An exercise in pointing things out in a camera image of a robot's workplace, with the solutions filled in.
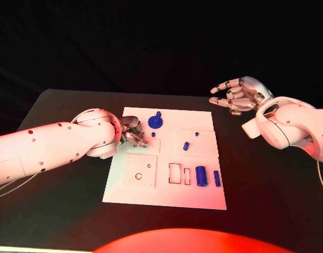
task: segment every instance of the black table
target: black table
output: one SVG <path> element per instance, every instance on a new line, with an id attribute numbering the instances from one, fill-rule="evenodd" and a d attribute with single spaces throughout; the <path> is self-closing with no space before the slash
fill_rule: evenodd
<path id="1" fill-rule="evenodd" d="M 323 252 L 323 188 L 316 161 L 298 148 L 249 139 L 207 98 L 47 90 L 20 130 L 71 121 L 89 108 L 121 116 L 125 106 L 212 111 L 228 210 L 102 203 L 111 158 L 83 157 L 39 174 L 0 198 L 0 245 L 94 250 L 134 233 L 200 228 L 255 238 L 298 252 Z"/>

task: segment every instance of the robotic arm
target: robotic arm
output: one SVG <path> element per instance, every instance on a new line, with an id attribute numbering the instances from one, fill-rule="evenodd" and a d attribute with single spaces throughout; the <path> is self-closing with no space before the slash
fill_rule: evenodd
<path id="1" fill-rule="evenodd" d="M 59 122 L 0 136 L 0 184 L 45 172 L 85 154 L 105 159 L 117 145 L 130 141 L 147 147 L 141 123 L 134 116 L 117 117 L 89 109 L 71 123 Z"/>
<path id="2" fill-rule="evenodd" d="M 242 125 L 248 137 L 262 135 L 278 149 L 298 147 L 323 162 L 323 109 L 297 99 L 275 98 L 264 84 L 249 76 L 220 83 L 210 93 L 228 88 L 226 99 L 210 98 L 209 102 L 228 107 L 232 115 L 256 110 L 255 118 Z"/>

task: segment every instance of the white board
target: white board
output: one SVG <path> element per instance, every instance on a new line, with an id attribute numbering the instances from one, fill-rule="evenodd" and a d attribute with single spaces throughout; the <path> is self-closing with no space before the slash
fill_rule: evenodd
<path id="1" fill-rule="evenodd" d="M 161 112 L 163 125 L 153 129 L 147 121 L 157 111 Z M 122 116 L 131 115 L 141 121 L 150 145 L 147 148 L 132 147 L 127 142 L 117 147 L 102 202 L 226 210 L 210 112 L 125 107 Z M 180 180 L 173 179 L 171 183 L 170 173 L 173 177 L 179 175 L 170 164 L 180 167 Z M 205 187 L 197 186 L 196 166 L 206 170 Z M 215 170 L 220 187 L 215 184 Z"/>

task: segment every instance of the rectangular slot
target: rectangular slot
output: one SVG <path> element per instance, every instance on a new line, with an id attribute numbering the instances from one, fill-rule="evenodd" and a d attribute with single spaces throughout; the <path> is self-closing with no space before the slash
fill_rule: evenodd
<path id="1" fill-rule="evenodd" d="M 180 164 L 169 163 L 169 183 L 181 184 Z"/>
<path id="2" fill-rule="evenodd" d="M 184 168 L 184 185 L 190 185 L 190 170 Z"/>

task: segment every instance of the robotic hand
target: robotic hand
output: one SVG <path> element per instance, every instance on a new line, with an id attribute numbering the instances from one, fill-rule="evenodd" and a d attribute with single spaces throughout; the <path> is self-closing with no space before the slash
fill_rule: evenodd
<path id="1" fill-rule="evenodd" d="M 226 99 L 210 98 L 209 102 L 228 107 L 232 115 L 256 110 L 255 118 L 242 125 L 248 137 L 262 135 L 278 149 L 298 147 L 323 162 L 323 109 L 297 99 L 275 98 L 264 84 L 249 76 L 220 83 L 210 93 L 228 88 Z"/>
<path id="2" fill-rule="evenodd" d="M 147 147 L 141 123 L 99 109 L 85 110 L 71 123 L 59 122 L 0 136 L 0 184 L 45 172 L 85 154 L 105 159 L 130 141 Z"/>

